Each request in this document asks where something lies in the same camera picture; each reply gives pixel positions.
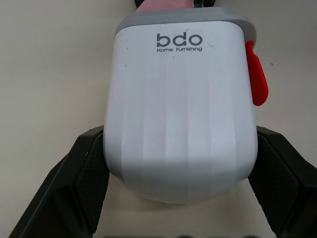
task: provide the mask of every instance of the white table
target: white table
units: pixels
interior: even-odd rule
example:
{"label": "white table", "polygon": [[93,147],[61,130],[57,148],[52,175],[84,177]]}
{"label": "white table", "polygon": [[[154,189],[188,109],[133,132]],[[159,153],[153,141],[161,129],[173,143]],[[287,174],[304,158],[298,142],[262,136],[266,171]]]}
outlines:
{"label": "white table", "polygon": [[[317,167],[317,1],[217,0],[253,19],[270,95],[257,124]],[[102,125],[117,24],[133,0],[0,1],[0,237],[78,135]],[[248,181],[202,204],[147,201],[110,178],[94,237],[273,238]]]}

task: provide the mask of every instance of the gray plastic lid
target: gray plastic lid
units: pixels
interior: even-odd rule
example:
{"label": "gray plastic lid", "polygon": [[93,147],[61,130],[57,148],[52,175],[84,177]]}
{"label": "gray plastic lid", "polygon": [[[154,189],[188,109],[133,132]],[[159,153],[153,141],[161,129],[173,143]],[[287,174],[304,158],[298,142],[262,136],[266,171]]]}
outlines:
{"label": "gray plastic lid", "polygon": [[257,32],[252,21],[223,7],[136,12],[123,19],[116,29],[116,34],[130,26],[203,21],[232,22],[243,30],[245,43],[248,41],[253,41],[254,45],[256,43]]}

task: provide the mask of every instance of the black object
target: black object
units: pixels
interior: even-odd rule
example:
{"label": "black object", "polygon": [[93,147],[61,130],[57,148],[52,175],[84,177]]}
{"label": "black object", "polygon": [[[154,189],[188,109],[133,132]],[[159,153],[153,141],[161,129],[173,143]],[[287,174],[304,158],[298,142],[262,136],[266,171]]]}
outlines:
{"label": "black object", "polygon": [[[257,127],[259,152],[251,187],[277,238],[317,237],[317,169],[281,135]],[[48,174],[10,238],[91,238],[109,171],[103,126],[79,136]]]}
{"label": "black object", "polygon": [[10,238],[91,238],[108,186],[103,126],[78,137],[48,174]]}
{"label": "black object", "polygon": [[[139,7],[144,2],[144,0],[134,0],[134,2],[135,2],[135,5]],[[194,6],[202,7],[203,2],[204,2],[204,7],[210,7],[214,5],[216,0],[194,0]]]}
{"label": "black object", "polygon": [[317,169],[284,136],[258,127],[249,182],[278,238],[317,237]]}

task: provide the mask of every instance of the red clip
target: red clip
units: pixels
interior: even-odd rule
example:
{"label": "red clip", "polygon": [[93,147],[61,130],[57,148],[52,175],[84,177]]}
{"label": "red clip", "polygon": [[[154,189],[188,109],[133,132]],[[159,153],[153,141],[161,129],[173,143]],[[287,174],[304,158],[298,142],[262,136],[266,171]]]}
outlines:
{"label": "red clip", "polygon": [[268,86],[259,58],[253,52],[253,41],[246,43],[253,104],[261,106],[268,97]]}

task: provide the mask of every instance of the pink object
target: pink object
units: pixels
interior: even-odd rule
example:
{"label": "pink object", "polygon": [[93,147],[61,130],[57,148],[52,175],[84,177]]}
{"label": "pink object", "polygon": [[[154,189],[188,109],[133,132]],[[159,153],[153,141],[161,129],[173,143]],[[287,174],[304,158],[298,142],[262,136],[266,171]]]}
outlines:
{"label": "pink object", "polygon": [[193,0],[145,0],[136,12],[193,8]]}

